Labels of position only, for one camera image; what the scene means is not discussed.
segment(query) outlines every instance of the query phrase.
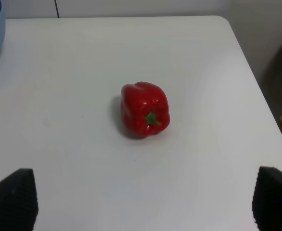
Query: white table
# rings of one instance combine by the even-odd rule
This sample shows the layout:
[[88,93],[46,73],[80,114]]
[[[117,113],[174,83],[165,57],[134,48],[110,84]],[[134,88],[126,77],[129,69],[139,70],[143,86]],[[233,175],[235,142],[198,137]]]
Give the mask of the white table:
[[[119,96],[138,81],[171,124],[133,140]],[[260,166],[282,171],[282,136],[225,19],[7,20],[0,180],[34,169],[36,231],[256,231]]]

